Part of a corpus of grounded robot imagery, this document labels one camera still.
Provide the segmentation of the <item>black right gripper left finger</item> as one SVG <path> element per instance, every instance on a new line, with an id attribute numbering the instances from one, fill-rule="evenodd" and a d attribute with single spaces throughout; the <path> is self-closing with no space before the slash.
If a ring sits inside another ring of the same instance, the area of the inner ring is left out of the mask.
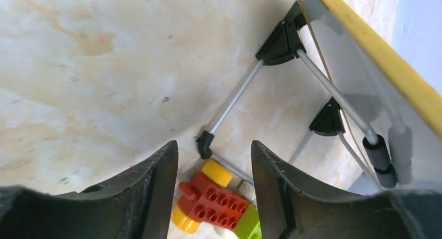
<path id="1" fill-rule="evenodd" d="M 1 238 L 166 238 L 178 143 L 81 192 L 1 187 Z"/>

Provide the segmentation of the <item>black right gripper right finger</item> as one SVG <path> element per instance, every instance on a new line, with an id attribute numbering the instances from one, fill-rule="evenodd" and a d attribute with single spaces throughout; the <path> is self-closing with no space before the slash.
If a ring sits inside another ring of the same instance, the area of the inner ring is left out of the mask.
<path id="1" fill-rule="evenodd" d="M 441 192 L 392 190 L 363 196 L 326 184 L 251 144 L 264 238 L 441 238 Z"/>

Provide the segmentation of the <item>yellow framed whiteboard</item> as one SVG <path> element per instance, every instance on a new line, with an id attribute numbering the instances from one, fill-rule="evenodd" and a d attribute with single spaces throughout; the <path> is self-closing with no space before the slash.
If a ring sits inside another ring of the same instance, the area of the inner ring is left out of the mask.
<path id="1" fill-rule="evenodd" d="M 254 11 L 261 27 L 276 24 L 263 41 L 256 65 L 226 99 L 210 128 L 201 132 L 197 150 L 202 159 L 213 158 L 250 185 L 247 174 L 213 154 L 216 130 L 263 66 L 295 60 L 307 77 L 342 106 L 338 124 L 346 122 L 340 139 L 347 159 L 331 156 L 342 171 L 331 171 L 316 156 L 303 156 L 313 128 L 289 160 L 314 179 L 342 189 L 368 193 L 390 188 L 441 190 L 441 98 L 343 0 L 296 0 L 292 6 L 261 3 Z M 337 177 L 351 174 L 343 181 Z"/>

